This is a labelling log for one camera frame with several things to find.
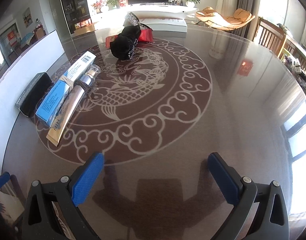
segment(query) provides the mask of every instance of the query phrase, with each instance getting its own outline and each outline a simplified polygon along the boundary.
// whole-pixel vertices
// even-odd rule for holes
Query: barcode
[[[86,56],[84,56],[84,58],[82,58],[82,61],[87,63],[90,59],[91,59],[91,57],[86,55]]]

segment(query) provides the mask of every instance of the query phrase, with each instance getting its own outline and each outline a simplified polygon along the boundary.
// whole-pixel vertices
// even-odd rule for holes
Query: blue and white box
[[[51,127],[56,114],[61,108],[67,95],[70,93],[74,81],[85,73],[87,68],[95,60],[95,57],[96,56],[91,52],[85,52],[83,56],[74,62],[73,65],[54,84],[36,111],[36,116],[42,123]]]

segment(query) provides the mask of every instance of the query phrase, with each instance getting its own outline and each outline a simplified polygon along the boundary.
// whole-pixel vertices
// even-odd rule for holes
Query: black velvet hair scrunchie
[[[125,27],[117,38],[110,42],[110,48],[113,56],[122,60],[132,59],[134,48],[140,35],[140,26],[136,25]]]

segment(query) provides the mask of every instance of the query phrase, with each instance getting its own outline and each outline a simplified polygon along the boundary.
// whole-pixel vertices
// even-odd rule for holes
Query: glossy table surface
[[[17,118],[3,171],[24,195],[34,179],[57,181],[99,151],[105,171],[79,208],[101,239],[210,239],[232,209],[202,165],[218,152],[241,176],[280,182],[296,239],[306,227],[306,97],[278,58],[188,26],[153,33],[121,62],[105,49],[112,34],[64,42],[48,71],[55,81],[87,49],[102,70],[57,148],[38,120]]]

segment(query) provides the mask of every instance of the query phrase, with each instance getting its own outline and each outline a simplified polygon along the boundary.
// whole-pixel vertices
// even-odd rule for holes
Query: red packet
[[[109,36],[109,37],[106,37],[105,39],[105,47],[108,49],[110,47],[110,42],[111,41],[114,41],[116,39],[118,35],[113,35],[113,36]]]
[[[152,29],[141,30],[139,42],[153,42]]]

